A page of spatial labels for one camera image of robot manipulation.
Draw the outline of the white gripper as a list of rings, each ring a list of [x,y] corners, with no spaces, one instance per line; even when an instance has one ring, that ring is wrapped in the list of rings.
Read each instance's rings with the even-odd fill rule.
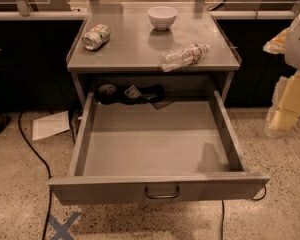
[[[286,63],[298,69],[289,78],[279,78],[272,106],[268,110],[265,133],[269,137],[278,138],[289,132],[300,118],[300,13],[289,30],[282,30],[268,41],[263,46],[263,51],[270,54],[285,53]]]

